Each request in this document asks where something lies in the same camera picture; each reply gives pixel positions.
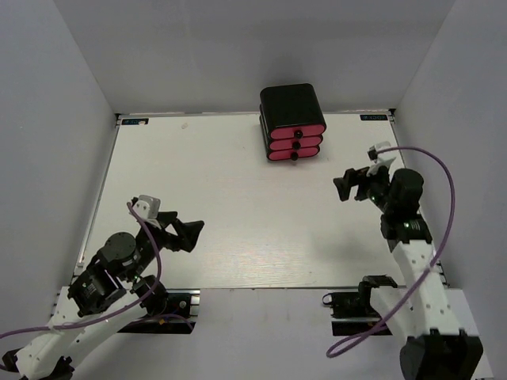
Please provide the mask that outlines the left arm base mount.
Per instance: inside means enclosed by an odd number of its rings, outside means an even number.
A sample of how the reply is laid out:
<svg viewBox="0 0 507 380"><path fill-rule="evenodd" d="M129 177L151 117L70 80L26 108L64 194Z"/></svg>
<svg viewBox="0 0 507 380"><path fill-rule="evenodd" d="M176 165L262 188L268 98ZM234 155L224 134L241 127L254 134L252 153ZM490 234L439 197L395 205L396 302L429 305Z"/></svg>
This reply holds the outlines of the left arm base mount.
<svg viewBox="0 0 507 380"><path fill-rule="evenodd" d="M168 290L165 308L123 327L119 333L151 335L190 335L197 322L200 290Z"/></svg>

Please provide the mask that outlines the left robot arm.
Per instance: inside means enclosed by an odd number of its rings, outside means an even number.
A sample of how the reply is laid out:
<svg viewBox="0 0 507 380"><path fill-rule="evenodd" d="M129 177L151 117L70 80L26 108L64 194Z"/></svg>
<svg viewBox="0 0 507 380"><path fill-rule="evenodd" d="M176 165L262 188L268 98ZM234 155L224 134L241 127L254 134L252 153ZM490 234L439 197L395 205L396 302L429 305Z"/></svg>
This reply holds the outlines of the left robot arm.
<svg viewBox="0 0 507 380"><path fill-rule="evenodd" d="M71 282L46 325L3 333L10 337L33 332L36 337L23 348L7 351L2 371L22 379L70 379L85 357L122 329L189 321L192 295L168 292L161 272L143 272L151 262L162 267L163 249L192 252L204 222L182 222L175 211L132 215L140 224L137 235L111 235Z"/></svg>

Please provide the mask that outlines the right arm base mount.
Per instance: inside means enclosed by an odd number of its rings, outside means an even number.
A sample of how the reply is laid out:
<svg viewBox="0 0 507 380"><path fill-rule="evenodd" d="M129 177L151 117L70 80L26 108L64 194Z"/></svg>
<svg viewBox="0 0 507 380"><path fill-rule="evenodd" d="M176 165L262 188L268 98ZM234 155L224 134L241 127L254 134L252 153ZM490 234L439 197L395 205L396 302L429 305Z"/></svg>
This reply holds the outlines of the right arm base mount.
<svg viewBox="0 0 507 380"><path fill-rule="evenodd" d="M388 275L366 275L357 289L329 292L322 296L322 304L331 310L333 336L353 336L365 333L381 316L372 308L373 288L393 287L398 284Z"/></svg>

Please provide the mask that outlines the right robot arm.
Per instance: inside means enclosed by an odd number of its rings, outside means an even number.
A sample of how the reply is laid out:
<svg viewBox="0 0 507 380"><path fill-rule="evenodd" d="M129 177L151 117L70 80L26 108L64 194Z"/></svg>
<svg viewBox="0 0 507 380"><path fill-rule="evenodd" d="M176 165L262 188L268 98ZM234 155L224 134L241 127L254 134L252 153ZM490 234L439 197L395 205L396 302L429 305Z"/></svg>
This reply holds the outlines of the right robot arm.
<svg viewBox="0 0 507 380"><path fill-rule="evenodd" d="M357 304L381 319L400 344L405 379L471 379L483 354L480 338L466 332L452 310L433 263L433 237L419 213L423 177L412 169L390 174L387 167L348 169L333 180L340 200L370 200L381 211L380 229L400 268L406 290L388 275L365 276Z"/></svg>

